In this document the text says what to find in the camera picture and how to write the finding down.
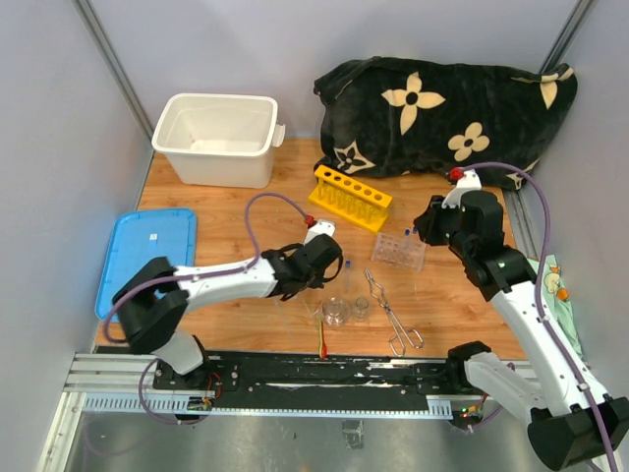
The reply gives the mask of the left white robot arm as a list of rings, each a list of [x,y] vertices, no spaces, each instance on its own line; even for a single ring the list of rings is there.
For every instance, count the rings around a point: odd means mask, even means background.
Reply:
[[[227,265],[174,267],[156,258],[115,295],[114,314],[132,353],[154,356],[186,387],[197,389],[208,382],[210,365],[200,341],[178,329],[186,313],[231,300],[287,301],[333,280],[333,264],[342,265],[343,254],[327,234]]]

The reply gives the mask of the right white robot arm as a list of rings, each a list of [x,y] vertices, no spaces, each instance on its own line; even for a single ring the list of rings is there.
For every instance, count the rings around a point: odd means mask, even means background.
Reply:
[[[461,261],[516,335],[537,377],[530,383],[474,341],[449,351],[447,385],[493,397],[524,424],[537,457],[553,471],[614,454],[628,432],[628,400],[612,397],[572,349],[529,261],[504,242],[497,197],[470,191],[450,206],[445,197],[433,196],[414,225],[422,242],[445,246]]]

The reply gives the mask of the clear plastic tube rack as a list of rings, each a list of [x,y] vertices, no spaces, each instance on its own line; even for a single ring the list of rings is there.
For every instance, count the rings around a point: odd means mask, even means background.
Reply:
[[[372,249],[371,260],[386,263],[407,270],[419,272],[424,266],[426,245],[419,239],[410,243],[409,248],[402,249],[403,238],[379,232]]]

